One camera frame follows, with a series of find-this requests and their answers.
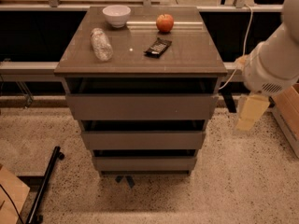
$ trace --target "bowl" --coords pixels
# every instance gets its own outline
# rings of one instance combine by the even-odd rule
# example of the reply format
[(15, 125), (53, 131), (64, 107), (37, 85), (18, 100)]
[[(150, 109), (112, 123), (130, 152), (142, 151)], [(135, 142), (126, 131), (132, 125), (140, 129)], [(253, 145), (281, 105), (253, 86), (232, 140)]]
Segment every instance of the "bowl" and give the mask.
[(128, 22), (131, 9), (124, 5), (111, 5), (103, 9), (106, 21), (115, 28), (121, 28)]

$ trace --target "bottle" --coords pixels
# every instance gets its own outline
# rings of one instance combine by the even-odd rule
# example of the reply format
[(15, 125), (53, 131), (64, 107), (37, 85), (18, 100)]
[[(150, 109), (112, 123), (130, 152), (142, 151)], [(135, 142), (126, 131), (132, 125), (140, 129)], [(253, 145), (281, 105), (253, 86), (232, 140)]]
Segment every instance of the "bottle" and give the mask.
[(101, 28), (93, 28), (91, 32), (91, 41), (95, 56), (102, 62), (111, 59), (113, 49), (107, 35)]

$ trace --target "gray drawer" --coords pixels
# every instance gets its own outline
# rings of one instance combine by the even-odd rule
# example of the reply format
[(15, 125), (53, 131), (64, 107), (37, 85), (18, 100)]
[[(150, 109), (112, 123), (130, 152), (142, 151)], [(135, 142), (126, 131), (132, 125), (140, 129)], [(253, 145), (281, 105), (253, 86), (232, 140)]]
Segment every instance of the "gray drawer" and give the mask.
[(210, 119), (218, 95), (70, 94), (66, 101), (79, 120)]
[(97, 171), (191, 171), (194, 158), (93, 158)]
[(200, 149), (206, 132), (82, 132), (87, 149)]

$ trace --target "speckled floor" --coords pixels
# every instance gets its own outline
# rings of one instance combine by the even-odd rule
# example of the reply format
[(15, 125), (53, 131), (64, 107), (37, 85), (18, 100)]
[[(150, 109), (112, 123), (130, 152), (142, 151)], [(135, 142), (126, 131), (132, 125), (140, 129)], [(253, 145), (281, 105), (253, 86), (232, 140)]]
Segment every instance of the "speckled floor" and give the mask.
[(41, 205), (45, 224), (299, 223), (299, 159), (269, 112), (240, 133), (236, 115), (218, 107), (190, 176), (133, 175), (131, 189), (94, 170), (64, 97), (22, 102), (0, 97), (0, 162), (16, 175), (42, 175), (62, 148)]

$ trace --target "cardboard box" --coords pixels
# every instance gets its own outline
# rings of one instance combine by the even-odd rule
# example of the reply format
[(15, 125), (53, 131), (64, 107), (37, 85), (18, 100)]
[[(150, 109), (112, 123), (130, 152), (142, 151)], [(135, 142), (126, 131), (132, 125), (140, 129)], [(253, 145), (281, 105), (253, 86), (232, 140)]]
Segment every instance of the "cardboard box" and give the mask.
[(272, 98), (273, 115), (299, 158), (299, 83)]
[[(26, 201), (29, 187), (0, 163), (0, 184), (15, 203), (19, 213)], [(18, 214), (8, 196), (0, 188), (0, 223), (16, 224)]]

